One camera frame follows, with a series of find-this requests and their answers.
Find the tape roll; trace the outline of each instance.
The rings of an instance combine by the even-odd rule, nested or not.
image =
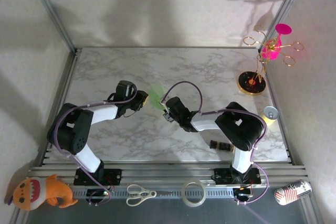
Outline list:
[[[185,196],[185,189],[187,188],[187,186],[192,185],[192,184],[198,185],[203,190],[203,197],[198,202],[191,202]],[[204,203],[205,199],[206,199],[206,189],[205,189],[205,186],[203,185],[202,182],[200,182],[197,179],[191,179],[191,180],[188,180],[187,182],[185,182],[183,184],[183,186],[182,186],[182,200],[187,206],[198,207],[198,206],[200,206],[201,204]]]

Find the green object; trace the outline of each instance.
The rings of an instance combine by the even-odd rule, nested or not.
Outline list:
[[[160,84],[151,84],[151,87],[152,88],[147,92],[149,95],[149,103],[159,110],[164,110],[164,106],[160,104],[160,101],[164,94],[167,93],[166,88]]]

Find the round black base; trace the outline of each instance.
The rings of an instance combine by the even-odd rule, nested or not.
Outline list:
[[[254,84],[250,84],[250,80],[254,78]],[[238,77],[237,85],[239,89],[248,95],[259,95],[266,88],[266,81],[262,77],[261,82],[259,82],[259,78],[256,76],[255,72],[246,71],[241,73]]]

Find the red and white can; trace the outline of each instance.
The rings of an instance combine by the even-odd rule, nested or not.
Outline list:
[[[287,186],[281,187],[274,192],[275,200],[280,205],[287,205],[303,196],[310,194],[311,186],[306,180],[300,179]]]

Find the small bottle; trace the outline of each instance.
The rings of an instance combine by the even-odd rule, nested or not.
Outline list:
[[[217,149],[221,151],[233,152],[233,144],[222,143],[217,141],[210,141],[210,149]]]

